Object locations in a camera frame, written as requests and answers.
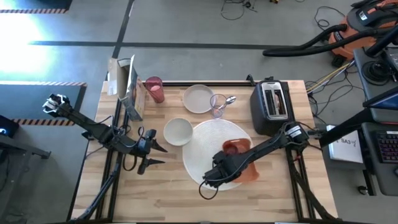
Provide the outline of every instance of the white paper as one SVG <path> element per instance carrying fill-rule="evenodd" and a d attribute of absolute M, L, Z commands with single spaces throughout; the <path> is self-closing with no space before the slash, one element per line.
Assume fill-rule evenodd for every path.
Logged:
<path fill-rule="evenodd" d="M 330 131 L 333 128 L 333 125 L 328 125 L 326 130 Z M 329 144 L 329 153 L 330 159 L 363 163 L 358 132 L 353 131 L 341 139 Z"/>

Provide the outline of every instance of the wooden table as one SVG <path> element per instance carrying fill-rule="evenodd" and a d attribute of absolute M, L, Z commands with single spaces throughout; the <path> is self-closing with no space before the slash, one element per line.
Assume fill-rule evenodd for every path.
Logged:
<path fill-rule="evenodd" d="M 235 95 L 237 100 L 225 110 L 223 119 L 234 122 L 252 138 L 254 145 L 268 137 L 258 135 L 252 125 L 249 97 L 253 87 L 211 87 L 215 93 Z M 290 96 L 297 121 L 314 127 L 303 81 L 289 81 Z M 106 94 L 107 82 L 99 100 L 96 121 L 114 113 L 116 96 Z M 147 95 L 144 121 L 130 122 L 130 137 L 137 139 L 137 128 L 156 129 L 158 143 L 169 153 L 152 150 L 150 157 L 165 164 L 150 166 L 144 175 L 121 171 L 114 213 L 115 222 L 288 222 L 297 221 L 286 153 L 279 149 L 256 161 L 260 177 L 232 190 L 218 192 L 213 200 L 204 200 L 198 184 L 191 179 L 182 162 L 182 148 L 168 144 L 163 137 L 164 126 L 172 118 L 186 118 L 193 126 L 211 119 L 210 112 L 193 114 L 186 110 L 182 95 L 187 87 L 165 87 L 166 100 L 156 104 Z M 124 112 L 120 115 L 122 123 Z M 319 146 L 318 141 L 311 144 Z M 90 142 L 88 152 L 100 145 Z M 304 150 L 310 187 L 321 204 L 337 217 L 330 183 L 318 149 Z M 79 216 L 98 193 L 106 158 L 106 150 L 92 154 L 85 161 L 72 217 Z M 127 157 L 127 166 L 133 157 Z M 303 192 L 300 193 L 304 214 L 308 214 Z M 105 203 L 104 215 L 108 211 Z"/>

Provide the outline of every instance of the orange cup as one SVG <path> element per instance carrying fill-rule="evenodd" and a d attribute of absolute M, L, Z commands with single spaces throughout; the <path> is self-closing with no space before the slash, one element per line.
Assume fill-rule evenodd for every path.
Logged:
<path fill-rule="evenodd" d="M 248 139 L 233 139 L 224 142 L 223 150 L 226 154 L 239 154 L 244 153 L 250 150 L 250 140 Z M 256 166 L 254 163 L 250 163 L 248 168 L 242 171 L 242 174 L 237 178 L 234 179 L 233 182 L 235 183 L 246 183 L 250 181 L 257 180 L 260 174 L 256 170 Z"/>

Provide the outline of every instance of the wire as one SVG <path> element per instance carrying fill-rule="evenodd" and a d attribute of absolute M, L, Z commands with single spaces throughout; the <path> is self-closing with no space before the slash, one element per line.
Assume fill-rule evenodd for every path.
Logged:
<path fill-rule="evenodd" d="M 279 129 L 279 130 L 283 130 L 283 131 L 281 131 L 281 132 L 279 133 L 278 137 L 277 137 L 273 142 L 270 142 L 269 145 L 272 145 L 272 144 L 274 144 L 276 141 L 278 141 L 278 140 L 280 139 L 280 137 L 282 136 L 282 134 L 285 133 L 286 126 L 288 126 L 289 124 L 292 124 L 292 123 L 293 123 L 293 122 L 284 123 L 284 125 Z M 242 166 L 245 164 L 245 162 L 246 162 L 247 160 L 249 160 L 250 157 L 253 156 L 253 155 L 254 155 L 254 154 L 251 154 L 250 156 L 248 156 L 247 158 L 245 158 L 245 160 L 243 160 L 243 162 L 241 163 L 241 165 L 240 165 L 231 175 L 229 175 L 229 176 L 227 176 L 227 177 L 224 177 L 224 178 L 221 178 L 221 179 L 207 180 L 207 181 L 212 181 L 212 182 L 214 182 L 214 181 L 224 181 L 224 180 L 226 180 L 226 179 L 232 177 L 233 175 L 235 175 L 235 174 L 240 170 L 240 168 L 242 168 Z"/>
<path fill-rule="evenodd" d="M 144 129 L 143 126 L 141 126 L 141 127 L 138 128 L 137 132 L 138 132 L 139 138 L 137 139 L 136 143 L 134 143 L 132 146 L 128 146 L 128 145 L 126 145 L 126 144 L 123 143 L 123 142 L 122 142 L 122 144 L 123 144 L 124 146 L 126 146 L 126 147 L 136 147 L 136 146 L 138 145 L 139 141 L 142 139 L 142 136 L 144 135 L 144 130 L 145 130 L 145 129 Z M 123 161 L 122 161 L 123 169 L 124 169 L 125 171 L 132 171 L 132 170 L 136 167 L 136 165 L 137 165 L 137 156 L 134 156 L 134 163 L 132 164 L 132 167 L 129 168 L 129 169 L 126 168 L 126 156 L 127 156 L 127 154 L 123 155 Z"/>
<path fill-rule="evenodd" d="M 208 198 L 208 197 L 205 197 L 202 193 L 201 193 L 201 187 L 202 187 L 202 185 L 205 183 L 206 181 L 204 180 L 200 185 L 199 185 L 199 194 L 200 194 L 200 196 L 202 197 L 202 198 L 204 198 L 204 199 L 206 199 L 206 200 L 211 200 L 211 199 L 213 199 L 216 195 L 217 195 L 217 193 L 218 193 L 218 187 L 216 188 L 216 193 L 214 193 L 214 195 L 213 196 L 211 196 L 210 198 Z"/>
<path fill-rule="evenodd" d="M 132 167 L 129 168 L 129 169 L 126 168 L 126 156 L 127 156 L 127 154 L 123 155 L 123 161 L 122 161 L 123 169 L 124 169 L 125 171 L 132 171 L 134 168 L 136 168 L 136 165 L 137 165 L 137 156 L 134 156 L 134 163 L 132 164 Z"/>
<path fill-rule="evenodd" d="M 141 127 L 138 128 L 138 131 L 137 131 L 137 132 L 138 132 L 139 138 L 137 139 L 136 143 L 134 143 L 133 145 L 129 146 L 129 145 L 126 145 L 126 144 L 123 143 L 123 142 L 121 142 L 121 144 L 122 144 L 123 146 L 130 147 L 130 148 L 136 147 L 136 146 L 138 145 L 140 139 L 142 139 L 142 136 L 144 135 L 144 130 L 145 130 L 145 129 L 144 129 L 143 126 L 141 126 Z"/>
<path fill-rule="evenodd" d="M 345 17 L 345 15 L 344 15 L 342 12 L 340 12 L 340 11 L 337 10 L 337 9 L 335 9 L 334 7 L 330 7 L 330 6 L 320 6 L 320 7 L 318 7 L 317 13 L 315 13 L 315 16 L 313 17 L 313 19 L 314 19 L 315 22 L 317 23 L 318 27 L 321 28 L 322 30 L 325 30 L 324 28 L 330 26 L 330 23 L 329 23 L 329 21 L 327 21 L 326 19 L 319 19 L 319 20 L 317 19 L 317 16 L 318 16 L 318 13 L 319 13 L 319 10 L 320 10 L 320 9 L 331 9 L 331 10 L 334 10 L 334 11 L 338 12 L 338 13 L 339 13 L 340 15 L 342 15 L 343 17 Z"/>
<path fill-rule="evenodd" d="M 321 151 L 323 152 L 323 149 L 320 148 L 320 147 L 318 147 L 318 146 L 314 146 L 314 145 L 311 145 L 311 144 L 308 144 L 308 146 L 311 146 L 311 147 L 313 147 L 313 148 L 315 148 L 315 149 L 319 149 L 319 150 L 321 150 Z"/>
<path fill-rule="evenodd" d="M 315 131 L 315 129 L 313 129 L 313 128 L 311 128 L 309 125 L 307 125 L 307 124 L 304 124 L 303 122 L 300 122 L 300 121 L 296 121 L 298 124 L 302 124 L 302 125 L 304 125 L 304 126 L 306 126 L 308 129 L 311 129 L 312 131 Z"/>
<path fill-rule="evenodd" d="M 95 122 L 94 124 L 90 124 L 89 122 L 85 122 L 86 124 L 89 124 L 89 125 L 97 125 L 97 124 L 102 124 L 102 123 L 104 123 L 105 121 L 107 121 L 108 119 L 110 119 L 110 118 L 112 118 L 112 122 L 113 122 L 113 115 L 109 115 L 107 118 L 105 118 L 104 120 L 102 120 L 102 121 L 99 121 L 99 122 Z"/>
<path fill-rule="evenodd" d="M 319 118 L 319 115 L 325 110 L 325 108 L 328 106 L 329 103 L 334 102 L 334 101 L 340 99 L 341 97 L 347 95 L 347 94 L 348 94 L 350 91 L 352 91 L 354 88 L 360 89 L 360 90 L 362 90 L 362 91 L 364 92 L 364 90 L 363 90 L 361 87 L 354 86 L 354 85 L 351 83 L 351 81 L 349 80 L 349 78 L 348 78 L 348 74 L 349 74 L 349 73 L 354 73 L 354 72 L 356 72 L 356 71 L 354 71 L 354 72 L 348 72 L 347 69 L 344 70 L 344 75 L 345 75 L 344 79 L 338 80 L 338 81 L 335 81 L 335 82 L 330 82 L 333 78 L 336 77 L 336 76 L 334 76 L 333 78 L 329 79 L 329 81 L 328 81 L 327 83 L 325 83 L 325 84 L 323 85 L 323 88 L 322 88 L 321 90 L 314 91 L 314 92 L 308 94 L 308 100 L 310 101 L 311 105 L 314 105 L 314 107 L 315 107 L 315 112 L 312 111 L 313 117 L 319 119 L 319 120 L 320 120 L 322 123 L 324 123 L 324 124 L 326 124 L 326 122 L 325 122 L 324 120 L 322 120 L 321 118 Z M 339 83 L 339 82 L 343 82 L 343 81 L 345 81 L 345 80 L 347 80 L 347 82 L 349 83 L 349 85 L 343 85 L 343 86 L 339 87 L 338 89 L 336 89 L 336 90 L 329 96 L 329 98 L 328 98 L 327 101 L 325 101 L 325 102 L 318 102 L 318 101 L 313 97 L 314 94 L 317 94 L 317 93 L 323 91 L 323 90 L 325 89 L 326 86 L 332 85 L 332 84 L 335 84 L 335 83 Z M 349 89 L 348 91 L 346 91 L 345 93 L 343 93 L 342 95 L 338 96 L 337 98 L 331 99 L 331 97 L 332 97 L 338 90 L 340 90 L 340 89 L 342 89 L 342 88 L 345 88 L 345 87 L 350 87 L 350 89 Z M 326 104 L 326 105 L 319 111 L 319 105 L 323 105 L 323 104 Z"/>
<path fill-rule="evenodd" d="M 234 2 L 234 1 L 231 1 L 231 0 L 224 0 L 223 6 L 221 7 L 221 11 L 220 11 L 221 16 L 224 19 L 229 20 L 229 21 L 235 21 L 237 19 L 242 18 L 242 16 L 244 15 L 244 4 L 243 4 L 243 2 L 244 2 L 244 0 L 238 1 L 238 2 Z M 236 17 L 236 18 L 227 18 L 227 17 L 225 17 L 224 14 L 223 14 L 225 4 L 242 4 L 242 13 L 241 13 L 241 15 Z"/>
<path fill-rule="evenodd" d="M 240 18 L 243 17 L 244 12 L 245 12 L 246 9 L 249 9 L 250 11 L 253 11 L 253 12 L 257 12 L 256 10 L 254 10 L 254 5 L 256 4 L 256 1 L 257 1 L 257 0 L 255 0 L 255 1 L 254 1 L 254 4 L 252 5 L 252 4 L 250 3 L 250 1 L 248 1 L 248 0 L 247 0 L 247 1 L 246 1 L 246 0 L 240 0 L 240 1 L 224 0 L 223 6 L 221 7 L 220 14 L 221 14 L 221 16 L 222 16 L 224 19 L 226 19 L 226 20 L 229 20 L 229 21 L 238 20 L 238 19 L 240 19 Z M 228 17 L 225 17 L 225 16 L 224 16 L 224 7 L 225 7 L 226 4 L 242 4 L 242 13 L 241 13 L 241 15 L 238 16 L 238 17 L 235 17 L 235 18 L 228 18 Z"/>
<path fill-rule="evenodd" d="M 101 147 L 95 149 L 94 151 L 90 152 L 89 154 L 86 155 L 85 159 L 87 159 L 87 157 L 89 157 L 92 153 L 96 153 L 96 152 L 98 152 L 99 150 L 101 150 L 103 148 L 105 148 L 105 146 L 101 146 Z"/>
<path fill-rule="evenodd" d="M 7 154 L 7 167 L 6 167 L 6 177 L 4 178 L 4 182 L 2 183 L 2 186 L 0 188 L 0 192 L 2 192 L 4 190 L 4 188 L 6 187 L 7 181 L 8 181 L 8 175 L 10 173 L 10 155 L 8 152 L 6 152 Z"/>
<path fill-rule="evenodd" d="M 341 66 L 340 68 L 337 68 L 337 69 L 334 70 L 333 72 L 329 73 L 329 75 L 327 75 L 325 78 L 322 78 L 322 80 L 319 81 L 319 83 L 321 83 L 321 84 L 317 83 L 317 84 L 315 84 L 314 86 L 311 86 L 309 89 L 307 89 L 307 92 L 310 92 L 311 90 L 314 90 L 314 89 L 315 89 L 316 87 L 318 87 L 319 85 L 322 85 L 322 84 L 323 84 L 323 81 L 325 81 L 325 80 L 326 80 L 327 78 L 329 78 L 329 77 L 332 77 L 332 76 L 335 75 L 336 73 L 341 72 L 343 69 L 347 68 L 350 64 L 351 64 L 351 62 L 350 62 L 350 63 L 347 63 L 346 65 L 343 65 L 343 66 Z"/>

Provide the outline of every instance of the keyboard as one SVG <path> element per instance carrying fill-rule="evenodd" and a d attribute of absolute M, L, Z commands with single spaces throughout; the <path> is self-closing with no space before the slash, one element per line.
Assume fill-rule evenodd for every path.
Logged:
<path fill-rule="evenodd" d="M 398 163 L 398 132 L 379 132 L 377 142 L 381 162 Z"/>

